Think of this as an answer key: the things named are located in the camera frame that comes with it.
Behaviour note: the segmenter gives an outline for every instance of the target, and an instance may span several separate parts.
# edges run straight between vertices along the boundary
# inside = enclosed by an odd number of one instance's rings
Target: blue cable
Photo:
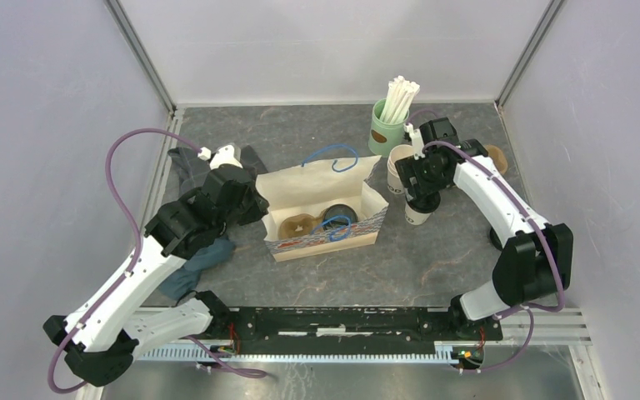
[[[335,164],[338,163],[338,160],[335,160],[335,162],[332,163],[332,170],[336,173],[343,173],[345,171],[347,171],[348,169],[351,169],[352,167],[354,167],[355,165],[357,165],[357,163],[359,163],[359,154],[357,154],[357,150],[355,150],[354,148],[346,145],[346,144],[331,144],[327,147],[323,147],[320,150],[317,150],[316,152],[314,152],[313,154],[307,156],[306,159],[302,160],[300,166],[301,167],[305,167],[305,164],[308,163],[309,160],[313,159],[314,157],[316,157],[318,154],[321,153],[325,153],[327,150],[332,150],[334,148],[346,148],[347,150],[349,150],[350,152],[352,152],[352,154],[354,154],[354,164],[350,165],[349,167],[343,168],[343,169],[336,169],[335,168]]]
[[[330,236],[329,236],[330,242],[339,242],[340,240],[343,240],[343,239],[347,238],[347,236],[349,236],[349,233],[352,231],[352,220],[349,219],[349,217],[346,216],[346,215],[336,215],[336,216],[334,216],[332,218],[329,218],[329,219],[323,221],[320,225],[317,225],[316,227],[314,227],[312,229],[312,231],[310,231],[310,234],[311,235],[314,234],[315,231],[317,231],[320,227],[324,227],[325,225],[327,225],[328,223],[331,223],[332,221],[337,221],[339,218],[346,219],[347,220],[347,226],[346,227],[339,227],[339,228],[333,230],[332,232],[330,232]],[[344,233],[344,235],[342,235],[342,237],[334,237],[333,236],[335,233],[338,233],[338,232],[340,232],[341,230],[343,230],[345,228],[347,229],[347,231]]]

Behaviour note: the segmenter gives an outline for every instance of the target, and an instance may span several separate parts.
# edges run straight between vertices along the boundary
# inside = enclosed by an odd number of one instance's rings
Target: green cup
[[[399,123],[389,124],[379,120],[386,104],[386,99],[379,100],[372,109],[372,130],[369,131],[369,150],[372,153],[388,157],[391,149],[403,142],[403,124],[408,119],[409,112]]]

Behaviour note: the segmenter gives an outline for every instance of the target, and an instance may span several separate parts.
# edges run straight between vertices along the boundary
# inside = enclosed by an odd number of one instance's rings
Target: white straw
[[[407,81],[401,75],[389,81],[386,102],[379,119],[384,123],[400,123],[408,114],[419,90],[420,85]]]

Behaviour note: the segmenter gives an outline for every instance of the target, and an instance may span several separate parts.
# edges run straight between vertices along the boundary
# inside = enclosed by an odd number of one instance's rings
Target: white clip
[[[207,147],[203,147],[200,149],[200,153],[197,155],[197,158],[203,161],[209,161],[209,159],[212,158],[212,150]]]
[[[413,129],[413,124],[409,123],[404,128],[406,132],[408,132],[408,136],[411,138],[411,146],[413,147],[413,159],[418,160],[419,158],[425,158],[426,155],[423,153],[423,147],[425,143],[423,143],[423,136],[421,136],[421,131],[419,129]]]
[[[210,162],[210,168],[216,169],[219,168],[219,166],[222,164],[232,164],[241,168],[242,164],[235,157],[236,152],[237,150],[232,144],[228,144],[227,146],[218,148],[217,153],[214,155],[214,158]]]
[[[208,366],[208,365],[202,365],[202,364],[197,364],[195,366],[195,369],[204,369],[205,371],[207,371],[207,375],[212,375],[212,367]]]

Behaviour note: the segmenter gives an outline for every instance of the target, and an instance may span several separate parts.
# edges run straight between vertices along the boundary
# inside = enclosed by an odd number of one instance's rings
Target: white paper cup
[[[387,186],[388,190],[394,194],[403,193],[403,185],[401,179],[398,177],[396,166],[394,163],[402,158],[410,157],[413,155],[413,147],[409,144],[399,144],[394,147],[388,154],[387,161]]]
[[[420,225],[422,223],[425,223],[426,220],[428,220],[428,217],[430,217],[430,214],[432,214],[432,212],[429,212],[427,214],[418,212],[411,208],[408,203],[406,203],[404,212],[406,213],[406,221],[408,221],[408,223],[410,223],[411,225]]]

